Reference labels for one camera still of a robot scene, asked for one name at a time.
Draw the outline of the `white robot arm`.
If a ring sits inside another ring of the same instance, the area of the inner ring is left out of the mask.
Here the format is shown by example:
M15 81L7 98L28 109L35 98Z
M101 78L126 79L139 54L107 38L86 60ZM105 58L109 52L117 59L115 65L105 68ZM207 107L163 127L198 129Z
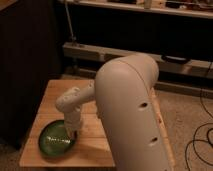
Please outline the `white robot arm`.
M144 53L105 63L93 82L56 100L68 135L81 128L82 105L94 101L117 171L172 171L150 96L158 76L156 61Z

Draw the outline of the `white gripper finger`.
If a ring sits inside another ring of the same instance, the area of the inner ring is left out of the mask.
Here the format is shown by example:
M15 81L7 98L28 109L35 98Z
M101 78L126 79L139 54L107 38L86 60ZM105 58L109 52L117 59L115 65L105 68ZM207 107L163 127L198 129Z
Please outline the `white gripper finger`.
M72 131L71 139L77 139L77 137L78 137L78 131Z
M68 130L68 129L66 129L66 131L67 131L67 135L68 135L68 136L71 136L71 131Z

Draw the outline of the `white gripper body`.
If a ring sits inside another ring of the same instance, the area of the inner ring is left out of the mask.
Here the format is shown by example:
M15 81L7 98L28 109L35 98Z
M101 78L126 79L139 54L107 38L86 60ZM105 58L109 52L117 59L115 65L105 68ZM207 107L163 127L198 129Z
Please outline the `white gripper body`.
M78 131L82 127L81 109L75 108L64 114L65 127L68 132Z

